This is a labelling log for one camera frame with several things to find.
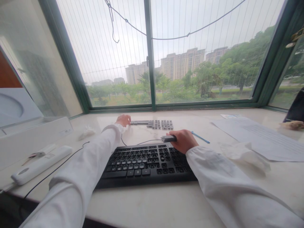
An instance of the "sky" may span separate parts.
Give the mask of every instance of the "sky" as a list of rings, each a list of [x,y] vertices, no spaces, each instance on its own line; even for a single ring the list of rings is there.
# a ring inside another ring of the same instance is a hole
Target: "sky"
[[[242,0],[151,0],[153,38],[187,35],[217,20]],[[146,33],[143,0],[113,0],[112,7],[137,29]],[[109,8],[104,0],[57,0],[68,36],[84,78],[91,85],[123,77],[125,68],[146,61],[147,38],[113,11],[114,39]],[[167,54],[188,49],[232,47],[248,42],[259,31],[277,23],[284,0],[245,0],[239,7],[212,25],[189,37],[153,40],[155,67]]]

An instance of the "desk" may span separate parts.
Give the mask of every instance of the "desk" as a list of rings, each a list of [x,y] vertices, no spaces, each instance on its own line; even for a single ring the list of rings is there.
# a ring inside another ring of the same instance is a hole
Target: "desk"
[[[200,145],[210,147],[221,153],[218,142],[236,143],[228,134],[211,124],[221,119],[220,114],[241,114],[264,126],[304,143],[303,132],[279,128],[285,114],[264,109],[221,109],[195,111],[159,111],[129,113],[132,120],[172,120],[174,130],[189,129],[210,141],[205,143],[198,138]],[[69,145],[74,151],[94,136],[76,141],[86,125],[93,127],[97,134],[115,122],[118,113],[89,114],[71,120],[74,132],[56,142],[57,145]],[[165,130],[154,130],[144,125],[127,127],[123,140],[127,145],[135,145],[150,139],[159,139]],[[42,178],[57,168],[65,159],[53,165],[24,186],[12,190],[14,195],[24,197]],[[11,182],[10,174],[22,164],[19,161],[0,172],[1,185]],[[271,171],[266,175],[254,167],[237,164],[257,185],[274,194],[287,203],[301,218],[304,218],[304,163],[270,162]],[[48,192],[48,183],[52,177],[44,180],[28,199],[41,201]],[[198,182],[172,183],[140,187],[125,187],[97,190],[93,193],[88,206],[87,218],[115,227],[225,227],[218,215],[204,198]]]

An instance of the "green window frame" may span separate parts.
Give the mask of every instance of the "green window frame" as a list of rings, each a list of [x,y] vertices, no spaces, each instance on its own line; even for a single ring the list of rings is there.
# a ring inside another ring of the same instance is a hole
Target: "green window frame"
[[[84,113],[249,107],[265,107],[286,112],[284,109],[270,107],[268,106],[268,103],[275,91],[277,83],[279,82],[280,75],[294,49],[294,47],[287,49],[285,46],[290,43],[292,34],[302,28],[304,22],[303,1],[288,0],[284,3],[284,10],[279,16],[279,21],[276,24],[273,39],[269,46],[267,55],[264,58],[264,62],[260,67],[260,74],[251,99],[156,104],[150,0],[144,0],[151,104],[102,107],[91,106],[89,95],[85,88],[85,83],[56,1],[38,1]]]

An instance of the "pen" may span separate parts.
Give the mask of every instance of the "pen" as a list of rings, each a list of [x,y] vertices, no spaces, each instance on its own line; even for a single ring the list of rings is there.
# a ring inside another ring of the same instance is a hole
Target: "pen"
[[[192,133],[192,134],[194,134],[195,136],[197,136],[198,138],[200,138],[200,139],[204,140],[206,143],[210,143],[209,141],[207,141],[207,140],[203,139],[201,136],[199,136],[199,135],[195,134],[193,131],[191,131],[191,133]]]

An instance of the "glass panel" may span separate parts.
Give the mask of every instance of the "glass panel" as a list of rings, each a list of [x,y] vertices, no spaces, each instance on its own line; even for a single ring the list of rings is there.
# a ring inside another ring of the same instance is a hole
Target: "glass panel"
[[[283,3],[151,0],[157,103],[252,98]]]
[[[46,117],[82,113],[37,0],[0,4],[0,45]]]
[[[92,106],[151,103],[147,38],[117,13],[146,33],[143,1],[111,1],[111,13],[101,0],[57,4]]]
[[[270,106],[289,109],[304,86],[304,39],[297,42],[297,47],[281,75],[276,91],[272,95]]]

